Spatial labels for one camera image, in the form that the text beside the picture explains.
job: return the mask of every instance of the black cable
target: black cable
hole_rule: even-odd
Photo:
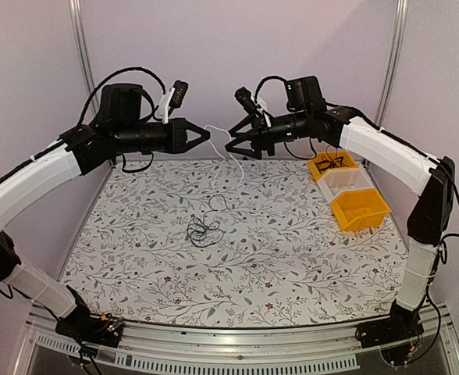
[[[8,291],[9,291],[9,294],[7,294],[5,291],[3,291],[0,287],[0,294],[3,295],[4,297],[6,297],[7,299],[12,299],[14,297],[14,295],[12,294],[12,288],[11,288],[11,285],[8,285]]]
[[[56,316],[56,314],[54,314],[52,312],[52,310],[48,309],[47,307],[43,306],[50,314],[51,316],[56,320],[56,322],[61,322],[61,319],[58,318]],[[98,373],[98,375],[103,375],[103,373],[100,371],[99,367],[98,367],[98,364],[94,361],[94,358],[93,358],[93,355],[92,353],[89,351],[89,348],[81,341],[79,340],[78,338],[76,338],[74,335],[72,335],[69,330],[68,331],[68,334],[70,334],[71,338],[80,346],[80,365],[82,367],[82,370],[84,370],[87,374],[89,375],[93,375],[87,368],[87,364],[84,363],[84,355],[83,353],[86,354],[86,356],[89,358],[89,360],[91,361],[92,363],[92,366],[94,367],[94,369],[96,370],[96,373]]]
[[[99,89],[102,88],[105,85],[105,83],[108,82],[109,80],[111,80],[113,77],[118,76],[121,73],[131,72],[131,71],[141,71],[141,72],[146,73],[149,76],[153,77],[153,79],[155,79],[158,82],[158,84],[162,88],[163,93],[165,94],[165,85],[164,85],[164,83],[152,71],[150,71],[148,69],[145,69],[142,66],[130,66],[130,67],[127,67],[127,68],[123,68],[121,70],[117,70],[116,72],[113,72],[112,74],[108,75],[104,80],[102,80],[99,83],[99,85],[96,86],[96,88],[91,92],[91,94],[89,95],[89,97],[87,98],[87,100],[86,100],[86,102],[84,104],[84,108],[82,109],[82,113],[80,114],[80,118],[79,118],[76,126],[73,128],[73,132],[77,132],[80,129],[80,127],[82,127],[82,123],[84,121],[84,117],[86,115],[87,110],[89,109],[89,105],[91,104],[92,98],[96,95],[96,93],[99,91]],[[42,156],[44,156],[44,155],[48,154],[49,152],[57,149],[59,146],[61,146],[63,144],[64,144],[63,141],[58,141],[58,142],[54,143],[52,146],[50,146],[50,147],[46,148],[45,150],[39,152],[38,154],[34,155],[34,160],[37,160],[37,159],[41,158]],[[2,184],[8,178],[14,176],[14,174],[19,172],[24,167],[30,165],[34,160],[28,159],[28,160],[20,163],[13,170],[11,170],[10,172],[8,172],[7,174],[5,174],[4,176],[2,176],[0,178],[0,184]]]
[[[297,155],[293,154],[292,151],[289,150],[289,146],[286,145],[286,142],[283,142],[283,146],[285,146],[286,151],[287,151],[292,157],[294,157],[295,159],[299,159],[299,160],[311,160],[311,158],[303,158],[303,157],[301,157],[301,156],[297,156]]]
[[[268,111],[265,111],[264,109],[262,110],[262,112],[265,113],[266,115],[268,115],[270,119],[274,119],[275,118],[274,115],[272,115]]]
[[[316,152],[315,146],[313,145],[313,138],[312,138],[312,137],[309,138],[309,148],[311,149],[311,151],[313,152],[313,154],[315,154],[315,155],[313,156],[313,159],[315,159],[315,158],[318,156],[318,153]]]
[[[450,174],[450,172],[448,172],[447,168],[444,167],[444,166],[441,166],[440,169],[447,175],[447,178],[448,180],[451,182],[451,186],[452,188],[454,189],[454,194],[455,194],[455,197],[457,198],[457,204],[458,204],[458,208],[459,208],[459,193],[458,193],[458,189],[457,189],[457,185],[455,184],[455,181],[454,181],[454,178],[452,177],[452,175]],[[443,264],[447,264],[447,261],[448,261],[448,246],[447,246],[447,243],[446,243],[446,239],[447,238],[450,238],[450,237],[456,237],[456,238],[459,238],[459,233],[448,233],[448,234],[445,234],[442,238],[441,238],[441,241],[439,241],[439,244],[438,246],[443,246],[443,250],[440,252],[439,254],[439,257],[441,259],[441,262]]]
[[[258,87],[255,89],[254,102],[258,102],[259,91],[262,89],[262,86],[269,80],[281,80],[283,83],[286,83],[286,79],[280,76],[267,76],[264,77],[261,82],[259,82]]]
[[[150,105],[150,109],[151,109],[150,114],[148,116],[140,119],[140,121],[144,121],[145,123],[147,123],[150,120],[150,118],[153,117],[153,113],[155,112],[156,107],[155,107],[155,104],[153,102],[153,99],[151,98],[150,94],[148,94],[148,92],[146,90],[144,90],[142,88],[141,90],[139,90],[139,92],[140,92],[141,96],[143,98],[145,98],[146,101],[148,102],[148,104]]]
[[[327,104],[328,107],[345,107],[347,109],[350,109],[351,111],[353,111],[354,113],[356,113],[358,116],[360,116],[363,120],[365,120],[371,127],[373,127],[374,129],[376,130],[379,130],[380,127],[378,125],[375,125],[375,123],[373,121],[371,121],[361,110],[359,110],[358,108],[355,108],[355,107],[350,107],[348,105],[338,105],[338,104],[333,104],[333,103],[328,103],[328,102],[325,102],[325,104]]]
[[[59,146],[63,145],[63,143],[64,143],[63,141],[58,141],[54,143],[52,146],[47,147],[46,149],[42,150],[38,154],[34,155],[34,160],[40,159],[42,156],[48,154],[49,152],[56,150]],[[24,167],[33,163],[34,160],[32,159],[25,160],[24,162],[20,163],[18,166],[14,167],[11,171],[9,171],[8,173],[6,173],[4,176],[0,178],[0,184],[2,184],[8,178],[14,176],[16,173],[21,171]]]
[[[158,105],[155,107],[155,110],[153,111],[153,113],[151,114],[151,117],[153,117],[153,120],[155,121],[162,121],[161,118],[157,117],[155,114],[157,113],[158,111]],[[169,116],[172,115],[174,112],[174,108],[169,108]]]
[[[431,299],[431,295],[429,293],[429,286],[427,286],[427,288],[425,289],[425,296],[427,297],[427,300],[429,301],[431,306],[435,309],[436,313],[438,314],[438,327],[436,329],[436,334],[434,335],[434,338],[431,341],[431,344],[427,347],[427,349],[419,357],[413,358],[410,361],[408,361],[407,362],[408,365],[410,363],[417,362],[420,358],[422,358],[424,355],[426,355],[427,353],[430,352],[430,350],[432,349],[433,345],[438,340],[438,337],[439,337],[439,334],[440,334],[440,331],[441,331],[441,312],[439,312],[438,306],[436,306],[436,303],[434,303],[434,301]]]
[[[79,121],[76,123],[75,128],[78,129],[79,127],[82,126],[82,123],[84,122],[84,117],[86,116],[86,112],[89,109],[89,105],[91,104],[92,98],[96,95],[96,93],[99,91],[100,88],[102,88],[106,82],[111,80],[113,77],[118,76],[119,74],[125,73],[125,72],[133,72],[133,71],[139,71],[148,74],[150,77],[152,77],[154,80],[158,82],[160,87],[162,88],[163,94],[165,94],[165,85],[162,82],[158,76],[153,73],[151,70],[145,69],[142,66],[130,66],[128,68],[123,68],[120,70],[117,70],[116,72],[113,72],[112,74],[108,75],[104,80],[102,80],[98,86],[94,88],[94,90],[91,92],[89,95],[89,98],[87,98],[87,101],[84,104],[84,108],[82,109],[82,113],[80,114]]]
[[[137,168],[136,170],[126,170],[126,156],[122,154],[122,172],[124,173],[138,173],[138,172],[144,172],[148,168],[150,168],[151,164],[153,163],[153,157],[154,154],[151,154],[151,159],[150,162],[146,166],[142,166],[141,168]]]
[[[413,146],[413,144],[411,144],[410,142],[408,141],[405,141],[403,138],[400,138],[398,137],[397,135],[393,134],[393,133],[390,133],[389,131],[385,130],[385,129],[381,129],[380,126],[376,125],[373,121],[371,121],[361,110],[359,110],[358,108],[355,108],[355,107],[350,107],[348,105],[338,105],[338,104],[333,104],[333,103],[328,103],[326,102],[327,106],[328,107],[345,107],[345,108],[348,108],[350,109],[351,111],[353,111],[356,115],[360,116],[363,120],[365,120],[366,123],[368,123],[371,127],[373,127],[374,129],[380,131],[382,134],[385,134],[387,137],[389,138],[392,138],[393,140],[401,143],[402,145],[405,145],[407,146],[408,148],[411,148],[413,151],[417,152],[420,156],[423,156],[427,159],[429,159],[431,162],[435,163],[435,164],[439,164],[435,159],[431,158],[429,155],[427,155],[425,152],[423,152],[422,150],[420,150],[419,148],[416,148],[415,146]]]
[[[332,168],[341,168],[344,165],[344,157],[343,156],[337,156],[337,152],[339,151],[338,148],[336,148],[336,157],[333,158],[329,154],[329,147],[331,145],[326,146],[325,153],[326,156],[322,156],[322,160],[319,162],[315,162],[316,168],[318,168],[318,171],[320,173],[325,172],[326,170],[330,170]]]
[[[214,207],[212,207],[212,199],[214,199],[215,197],[221,197],[224,201],[224,206],[226,207],[226,209],[230,209],[228,207],[228,203],[226,202],[226,198],[224,198],[224,195],[213,195],[208,200],[208,206],[210,207],[210,211],[207,211],[201,219],[195,216],[193,219],[190,220],[186,229],[186,234],[193,246],[197,248],[207,248],[208,246],[218,244],[224,236],[225,231],[220,229],[221,223],[218,220],[212,221],[209,225],[205,223],[205,219],[209,213],[218,212],[217,209],[214,209]],[[215,239],[210,238],[210,233],[220,234],[220,237],[216,236]]]

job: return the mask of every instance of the white cable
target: white cable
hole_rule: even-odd
[[[212,125],[205,125],[204,129],[207,130],[208,127],[211,127],[214,130],[219,130],[219,131],[222,131],[223,133],[228,134],[228,138],[231,141],[231,134],[226,129],[221,129],[219,127],[213,127]],[[212,188],[214,188],[215,179],[219,175],[219,171],[221,170],[221,166],[226,161],[226,158],[219,151],[217,151],[217,148],[214,146],[214,144],[212,143],[212,141],[210,139],[208,140],[208,143],[210,143],[210,145],[214,149],[215,153],[222,158],[222,161],[219,164],[217,172],[215,173],[215,176],[212,178]],[[229,154],[229,157],[231,159],[233,159],[236,164],[238,164],[238,166],[240,167],[240,171],[242,172],[242,176],[240,177],[240,181],[238,181],[238,184],[240,185],[242,180],[244,179],[244,176],[245,176],[244,168],[242,167],[240,162],[237,159],[235,159],[235,157],[231,153],[228,153],[228,154]]]
[[[430,275],[430,276],[421,275],[420,273],[416,273],[411,270],[405,270],[404,272],[411,273],[412,275],[415,275],[416,277],[420,277],[421,279],[433,279],[434,277],[436,277],[436,275]]]

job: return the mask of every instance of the tangled cable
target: tangled cable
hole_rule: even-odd
[[[205,223],[209,213],[217,213],[219,211],[212,206],[212,200],[216,197],[221,197],[226,209],[230,209],[226,203],[224,195],[213,195],[208,200],[210,211],[204,213],[201,219],[195,216],[190,220],[186,233],[193,246],[197,248],[207,248],[208,246],[218,244],[224,236],[225,231],[220,228],[221,223],[218,220],[212,221],[209,225]]]
[[[337,156],[337,150],[336,150],[336,157],[333,158],[330,156],[328,150],[328,146],[326,148],[326,156],[322,156],[322,161],[316,162],[315,165],[318,168],[318,171],[320,173],[325,172],[326,170],[332,169],[332,168],[340,168],[341,166],[344,166],[344,157],[343,156]]]

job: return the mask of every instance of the leaf pattern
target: leaf pattern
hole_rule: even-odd
[[[95,312],[207,327],[331,323],[387,313],[406,248],[388,217],[344,233],[305,162],[154,162],[117,167],[101,193],[62,282]],[[216,194],[222,240],[194,247],[193,216]]]

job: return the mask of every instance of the white wall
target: white wall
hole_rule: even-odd
[[[67,2],[0,0],[0,176],[74,126],[85,98]],[[55,275],[104,175],[68,183],[16,218],[7,233],[18,253]],[[29,308],[0,295],[0,375]]]
[[[411,2],[404,47],[384,126],[414,145],[457,164],[459,189],[459,2]],[[415,204],[401,183],[379,172],[382,192],[401,227]],[[459,231],[458,207],[451,230]],[[459,239],[432,289],[445,301],[459,333]]]
[[[199,126],[230,128],[245,112],[233,95],[260,79],[316,75],[331,102],[375,114],[383,86],[396,2],[392,0],[89,0],[83,2],[96,81],[124,66],[141,65],[165,84],[190,84],[183,107]],[[117,80],[141,82],[158,100],[151,79],[129,73]],[[266,84],[271,113],[286,112],[283,84]],[[222,147],[228,139],[215,132]],[[307,155],[307,141],[290,147]],[[282,145],[277,155],[287,155]],[[181,158],[216,157],[209,144]]]

